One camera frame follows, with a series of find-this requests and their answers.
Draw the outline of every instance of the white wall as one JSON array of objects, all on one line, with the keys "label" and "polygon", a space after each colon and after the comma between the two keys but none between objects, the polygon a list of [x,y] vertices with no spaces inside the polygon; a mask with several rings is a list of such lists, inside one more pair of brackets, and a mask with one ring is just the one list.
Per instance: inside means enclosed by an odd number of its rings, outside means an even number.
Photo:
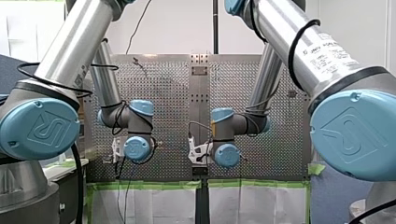
[{"label": "white wall", "polygon": [[[123,54],[148,0],[125,8],[107,32],[114,53]],[[219,0],[219,53],[261,54],[262,42]],[[64,19],[62,2],[1,2],[0,53],[40,61]],[[307,14],[320,18],[358,61],[396,73],[396,4],[391,0],[307,0]],[[130,53],[213,52],[212,0],[153,0]]]},{"label": "white wall", "polygon": [[[129,5],[107,31],[113,53],[124,54],[148,0]],[[212,0],[152,1],[129,53],[190,54],[213,52]],[[240,18],[225,12],[219,0],[219,53],[262,53],[262,43]]]},{"label": "white wall", "polygon": [[390,1],[320,0],[323,30],[360,63],[387,66]]},{"label": "white wall", "polygon": [[[124,54],[148,0],[127,6],[106,34],[113,53]],[[213,51],[211,0],[153,0],[129,53],[190,54]]]},{"label": "white wall", "polygon": [[0,54],[39,62],[63,23],[63,2],[0,1]]}]

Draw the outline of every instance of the ur logo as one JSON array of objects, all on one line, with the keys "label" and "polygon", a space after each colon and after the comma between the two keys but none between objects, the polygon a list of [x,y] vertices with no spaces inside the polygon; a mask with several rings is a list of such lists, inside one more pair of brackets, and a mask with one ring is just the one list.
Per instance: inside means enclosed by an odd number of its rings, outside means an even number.
[{"label": "ur logo", "polygon": [[70,120],[45,111],[38,116],[28,139],[50,147],[59,147],[70,124]]},{"label": "ur logo", "polygon": [[353,107],[326,123],[320,132],[332,149],[341,153],[345,162],[352,162],[388,145],[387,140]]}]

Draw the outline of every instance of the label sticker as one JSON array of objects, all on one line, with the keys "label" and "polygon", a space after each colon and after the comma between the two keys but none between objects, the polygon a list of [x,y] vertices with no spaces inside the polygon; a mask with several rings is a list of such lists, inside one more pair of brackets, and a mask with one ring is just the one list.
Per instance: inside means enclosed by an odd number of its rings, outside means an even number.
[{"label": "label sticker", "polygon": [[319,36],[322,40],[303,50],[302,59],[311,70],[326,76],[342,66],[358,63],[330,35],[320,34]]}]

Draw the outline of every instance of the pegboard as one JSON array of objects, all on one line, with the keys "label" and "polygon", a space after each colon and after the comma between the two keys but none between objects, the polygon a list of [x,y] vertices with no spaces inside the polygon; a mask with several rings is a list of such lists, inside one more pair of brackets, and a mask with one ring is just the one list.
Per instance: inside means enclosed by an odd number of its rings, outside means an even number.
[{"label": "pegboard", "polygon": [[[117,79],[123,99],[147,99],[154,103],[153,136],[162,142],[151,162],[132,168],[125,162],[123,179],[191,180],[191,162],[188,159],[188,122],[192,110],[190,91],[194,85],[191,68],[196,62],[191,55],[114,55],[112,61],[120,67]],[[209,100],[199,113],[205,116],[216,107],[233,107],[243,112],[254,86],[261,55],[209,55],[203,66],[208,67],[207,93]],[[296,91],[295,97],[289,97]],[[92,124],[94,159],[87,172],[89,182],[113,180],[114,166],[103,164],[102,158],[112,153],[111,129],[100,126],[96,115],[100,108],[94,95],[87,102]],[[209,178],[259,178],[302,180],[307,173],[310,146],[309,130],[304,126],[306,96],[294,87],[285,69],[270,113],[272,128],[256,138],[236,136],[236,145],[247,159],[230,170],[209,165]]]},{"label": "pegboard", "polygon": [[[133,63],[134,59],[141,66]],[[160,143],[150,162],[133,169],[133,165],[126,161],[121,178],[167,181],[192,179],[187,141],[190,61],[190,55],[112,57],[112,62],[120,68],[116,76],[122,99],[127,102],[144,99],[154,103],[152,136]],[[102,160],[112,153],[114,136],[111,129],[96,121],[99,108],[98,99],[94,95],[91,119],[96,155],[87,172],[89,182],[108,181],[115,176],[114,166],[103,164]],[[126,135],[126,130],[118,134]]]},{"label": "pegboard", "polygon": [[[235,112],[244,112],[254,88],[260,58],[251,55],[209,57],[211,110],[232,107]],[[211,164],[209,178],[305,178],[310,160],[307,105],[306,94],[294,86],[288,69],[283,68],[271,105],[270,131],[257,137],[236,136],[235,144],[245,159],[233,169]]]}]

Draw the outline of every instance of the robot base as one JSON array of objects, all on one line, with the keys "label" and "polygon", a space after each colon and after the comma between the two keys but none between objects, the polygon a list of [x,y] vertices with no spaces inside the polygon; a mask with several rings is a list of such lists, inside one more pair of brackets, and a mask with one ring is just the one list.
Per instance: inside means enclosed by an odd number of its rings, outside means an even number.
[{"label": "robot base", "polygon": [[14,224],[59,224],[59,212],[59,187],[49,183],[45,195],[0,208],[0,220]]}]

